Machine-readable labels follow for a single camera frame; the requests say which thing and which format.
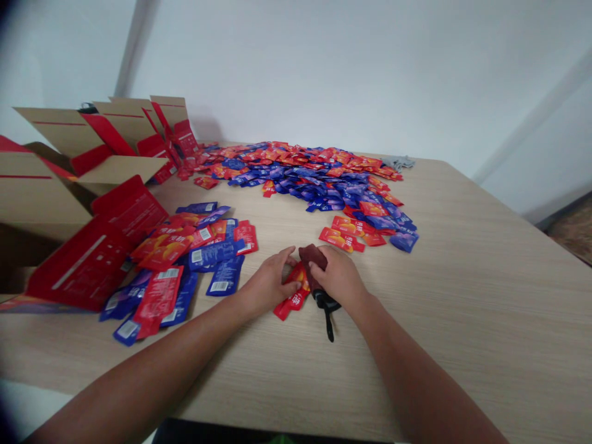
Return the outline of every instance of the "red snack packet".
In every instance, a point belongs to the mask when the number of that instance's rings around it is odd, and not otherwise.
[[[263,185],[263,197],[271,197],[272,194],[276,192],[276,185],[273,183],[273,180],[268,180]]]
[[[209,177],[200,177],[193,181],[195,185],[199,185],[202,188],[211,189],[214,188],[216,185],[220,183],[220,181],[216,179],[212,179]]]
[[[162,239],[153,251],[144,257],[139,267],[148,268],[156,271],[167,270],[193,242],[193,233],[195,227],[186,226],[181,231],[169,234],[166,239]]]
[[[335,216],[331,225],[332,229],[336,229],[345,234],[352,236],[363,236],[365,234],[374,234],[376,230],[366,222]]]
[[[364,234],[362,239],[364,239],[368,247],[378,247],[379,245],[387,244],[387,241],[384,240],[384,237],[382,237],[382,235],[377,232]]]
[[[360,200],[360,208],[362,213],[364,213],[366,216],[389,216],[389,213],[384,209],[384,207],[378,203]]]
[[[294,281],[300,282],[300,288],[288,299],[280,302],[273,310],[273,314],[282,321],[286,320],[288,314],[292,310],[300,310],[304,304],[304,299],[306,299],[306,296],[310,293],[310,287],[308,285],[308,280],[306,279],[306,271],[302,262],[296,264],[284,283],[289,284]]]
[[[212,240],[215,236],[211,228],[212,225],[206,225],[206,227],[202,228],[201,230],[195,230],[195,233],[193,233],[193,241],[189,244],[187,249],[196,249]]]
[[[236,252],[237,256],[253,253],[259,249],[255,226],[251,225],[248,220],[240,221],[234,229],[234,241],[241,239],[245,240],[245,247]]]
[[[219,219],[213,224],[208,225],[212,227],[212,233],[214,237],[220,237],[223,241],[226,240],[226,224],[228,221],[226,219]]]
[[[129,255],[132,260],[139,262],[146,256],[151,254],[158,246],[172,233],[182,231],[183,227],[177,225],[159,225],[155,227],[155,231],[150,237],[144,239],[138,247]]]
[[[345,172],[344,168],[331,168],[328,172],[327,175],[328,176],[332,176],[332,177],[339,177],[341,176],[343,173]]]
[[[341,248],[343,251],[352,253],[354,250],[362,253],[366,248],[364,244],[360,244],[355,237],[349,234],[343,234],[336,229],[329,227],[323,228],[319,239]]]
[[[162,319],[173,312],[181,282],[182,266],[174,266],[150,278],[133,321],[140,324],[138,339],[158,333]]]

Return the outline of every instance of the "finger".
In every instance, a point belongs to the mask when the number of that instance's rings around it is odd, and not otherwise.
[[[296,266],[296,264],[298,263],[298,261],[294,257],[288,256],[288,259],[286,259],[286,263],[289,266]]]
[[[300,288],[300,283],[297,281],[290,282],[289,284],[286,284],[286,285],[282,285],[281,291],[282,291],[282,295],[284,296],[284,299],[292,296],[294,293],[296,293],[298,291],[299,288]]]
[[[292,253],[294,253],[294,250],[296,249],[296,247],[291,246],[288,247],[286,249],[281,250],[278,254],[277,254],[277,258],[279,259],[279,261],[282,263],[282,265],[284,263],[286,263],[286,261],[288,260],[288,258],[290,257],[290,255]]]
[[[322,285],[323,280],[325,279],[325,272],[321,269],[321,267],[312,261],[308,263],[308,266],[310,267],[310,274],[312,274],[313,278],[315,278],[317,282]]]

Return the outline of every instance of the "cardboard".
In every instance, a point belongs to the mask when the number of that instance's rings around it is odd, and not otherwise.
[[[91,220],[46,162],[2,136],[0,187],[0,221],[12,227],[65,241]]]
[[[113,155],[79,177],[78,183],[96,195],[103,195],[135,175],[148,182],[169,162],[168,158]]]
[[[148,99],[130,99],[127,97],[109,97],[109,100],[113,103],[122,102],[127,106],[130,106],[129,111],[136,113],[137,109],[141,109],[150,123],[152,124],[154,131],[160,134],[163,138],[165,137],[165,127],[162,126],[162,122],[158,118],[152,102]]]

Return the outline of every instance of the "barcode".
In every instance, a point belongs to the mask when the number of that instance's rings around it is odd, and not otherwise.
[[[202,229],[199,231],[199,235],[202,237],[202,239],[203,239],[204,241],[207,241],[209,238],[211,238],[211,237],[212,237],[212,235],[210,234],[210,232],[208,231],[208,229],[207,229],[207,228],[202,228]]]
[[[251,249],[251,245],[253,245],[253,244],[247,244],[246,247],[244,247],[243,249],[238,250],[236,253],[238,254],[238,253],[242,253],[244,251],[250,250]]]
[[[177,317],[177,309],[175,308],[171,314],[169,314],[166,318],[162,319],[162,322],[174,321],[176,317]]]
[[[202,251],[195,250],[191,253],[191,262],[201,262],[202,261]]]
[[[105,311],[109,311],[114,309],[117,306],[117,302],[119,301],[117,295],[113,295],[109,298],[109,302],[107,302],[107,306],[105,307]]]
[[[230,282],[213,282],[212,291],[226,291]]]
[[[124,339],[127,339],[128,337],[131,336],[131,334],[136,331],[136,329],[138,328],[138,324],[136,324],[133,321],[127,321],[124,325],[122,325],[121,327],[119,327],[119,330],[117,330],[117,334],[119,336],[121,336]]]
[[[177,276],[179,276],[179,269],[178,268],[171,268],[166,271],[160,272],[156,278],[157,279],[170,279],[170,278],[176,278]]]

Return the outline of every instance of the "blue snack packet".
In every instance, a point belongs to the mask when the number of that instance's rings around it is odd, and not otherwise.
[[[243,239],[239,239],[237,242],[231,239],[217,244],[204,245],[189,252],[189,267],[191,271],[197,271],[203,266],[231,259],[243,248],[245,248]]]
[[[175,213],[193,213],[193,214],[203,214],[203,213],[211,213],[216,208],[218,208],[218,202],[201,202],[201,203],[192,203],[186,207],[179,207]]]
[[[113,333],[113,337],[117,342],[121,342],[123,345],[131,347],[138,339],[138,333],[140,333],[140,324],[132,321],[132,318],[136,314],[136,310],[129,314],[123,324],[119,326]]]
[[[230,218],[230,219],[223,219],[226,221],[226,239],[233,240],[234,239],[234,229],[239,224],[238,219]]]
[[[211,214],[209,216],[207,216],[206,219],[202,220],[199,223],[199,225],[197,226],[197,229],[205,228],[209,224],[214,223],[215,221],[220,219],[222,217],[222,215],[230,209],[231,209],[231,207],[227,207],[224,205],[224,206],[218,208],[217,210],[211,212]]]
[[[105,307],[99,315],[99,322],[106,321],[107,319],[123,319],[130,311],[135,310],[140,305],[140,302],[142,302],[151,276],[152,270],[143,269],[134,277],[129,285],[117,289],[107,300]]]
[[[195,295],[195,288],[197,287],[198,280],[199,275],[197,273],[192,273],[188,267],[183,269],[181,283],[179,284],[179,290],[177,291],[175,308],[171,314],[162,319],[160,323],[161,328],[181,324],[187,319],[189,304],[191,304],[191,300]]]
[[[216,265],[206,296],[228,296],[236,293],[245,257],[235,256]]]
[[[419,235],[415,231],[411,231],[406,228],[401,228],[393,236],[390,237],[389,241],[399,250],[411,253],[413,246],[419,239]]]

